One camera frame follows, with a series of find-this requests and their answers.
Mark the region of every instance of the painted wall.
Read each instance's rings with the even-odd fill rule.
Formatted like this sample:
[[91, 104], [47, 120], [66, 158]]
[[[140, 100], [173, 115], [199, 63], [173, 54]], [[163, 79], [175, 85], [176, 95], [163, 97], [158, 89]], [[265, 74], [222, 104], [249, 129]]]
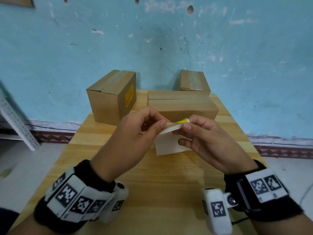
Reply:
[[0, 79], [26, 118], [82, 122], [112, 69], [158, 90], [188, 69], [245, 133], [313, 138], [313, 0], [34, 2], [0, 4]]

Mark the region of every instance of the patterned tile border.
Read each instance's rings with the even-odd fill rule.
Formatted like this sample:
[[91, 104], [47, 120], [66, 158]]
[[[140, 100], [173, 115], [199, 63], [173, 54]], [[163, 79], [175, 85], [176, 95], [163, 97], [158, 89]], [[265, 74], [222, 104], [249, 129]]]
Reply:
[[[69, 143], [75, 133], [31, 131], [38, 142]], [[16, 135], [12, 129], [0, 129], [0, 134]], [[254, 145], [262, 157], [313, 159], [313, 148], [292, 148]]]

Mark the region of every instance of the person's right hand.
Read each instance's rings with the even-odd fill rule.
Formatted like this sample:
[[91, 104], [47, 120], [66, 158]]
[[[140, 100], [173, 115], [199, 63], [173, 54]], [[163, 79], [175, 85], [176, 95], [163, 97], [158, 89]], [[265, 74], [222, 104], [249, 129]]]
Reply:
[[257, 164], [216, 121], [192, 115], [173, 134], [186, 138], [178, 144], [192, 149], [203, 160], [224, 174], [237, 174], [258, 168]]

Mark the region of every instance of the hole in wall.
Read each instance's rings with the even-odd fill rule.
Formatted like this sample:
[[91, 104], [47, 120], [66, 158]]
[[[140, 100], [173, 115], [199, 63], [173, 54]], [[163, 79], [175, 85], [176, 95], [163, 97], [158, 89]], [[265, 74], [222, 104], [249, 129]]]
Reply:
[[192, 5], [190, 5], [190, 6], [187, 8], [187, 14], [188, 14], [188, 15], [191, 15], [193, 12], [194, 12], [194, 7], [193, 7]]

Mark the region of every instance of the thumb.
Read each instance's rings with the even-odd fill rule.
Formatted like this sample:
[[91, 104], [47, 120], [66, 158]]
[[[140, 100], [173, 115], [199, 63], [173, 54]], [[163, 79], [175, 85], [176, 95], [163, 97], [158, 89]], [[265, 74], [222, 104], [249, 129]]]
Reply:
[[201, 138], [203, 141], [209, 143], [211, 140], [211, 132], [207, 129], [201, 128], [200, 126], [197, 126], [195, 124], [191, 123], [183, 123], [181, 126], [182, 130], [192, 134], [193, 136], [197, 136], [198, 138]]
[[142, 136], [142, 139], [145, 141], [146, 144], [149, 144], [150, 146], [156, 136], [165, 128], [165, 126], [166, 120], [159, 120], [158, 122], [155, 122]]

